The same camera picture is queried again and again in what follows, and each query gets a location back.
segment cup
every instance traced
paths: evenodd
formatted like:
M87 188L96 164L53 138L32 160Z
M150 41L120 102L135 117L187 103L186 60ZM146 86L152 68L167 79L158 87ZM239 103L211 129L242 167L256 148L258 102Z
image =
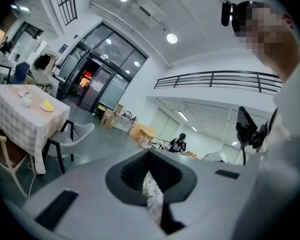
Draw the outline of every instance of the cup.
M32 100L31 100L30 98L28 98L28 97L23 97L23 98L22 98L22 105L23 105L25 108L30 107L31 103L32 103Z

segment air conditioner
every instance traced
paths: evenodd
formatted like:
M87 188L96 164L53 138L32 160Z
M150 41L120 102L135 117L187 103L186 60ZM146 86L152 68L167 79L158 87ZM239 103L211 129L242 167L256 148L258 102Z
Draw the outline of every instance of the air conditioner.
M152 29L158 26L167 15L151 0L132 2L133 14Z

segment yellow napkin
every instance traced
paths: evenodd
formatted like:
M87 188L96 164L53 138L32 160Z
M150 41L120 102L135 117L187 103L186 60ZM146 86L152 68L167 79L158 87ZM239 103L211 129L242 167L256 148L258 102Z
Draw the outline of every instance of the yellow napkin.
M54 111L54 108L51 106L51 104L47 100L44 101L43 106L48 111L51 111L51 112Z

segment plate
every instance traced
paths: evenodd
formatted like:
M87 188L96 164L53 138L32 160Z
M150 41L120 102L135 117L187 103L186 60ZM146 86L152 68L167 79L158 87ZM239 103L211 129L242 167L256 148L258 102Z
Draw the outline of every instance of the plate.
M19 96L20 97L26 97L26 98L31 98L32 97L32 95L31 95L31 93L30 92L28 92L28 91L24 91L24 90L21 90L21 91L19 91L18 92L18 94L19 94Z
M47 111L47 112L53 112L53 111L55 111L55 110L50 111L50 110L46 109L45 106L44 106L44 104L41 104L40 108L42 108L44 111Z

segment railing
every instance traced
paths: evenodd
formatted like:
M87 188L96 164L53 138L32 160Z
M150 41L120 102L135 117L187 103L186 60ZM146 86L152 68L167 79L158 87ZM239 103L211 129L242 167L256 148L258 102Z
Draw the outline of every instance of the railing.
M157 80L154 89L177 87L228 87L274 95L281 89L282 82L279 77L274 74L221 70L180 74L161 78Z

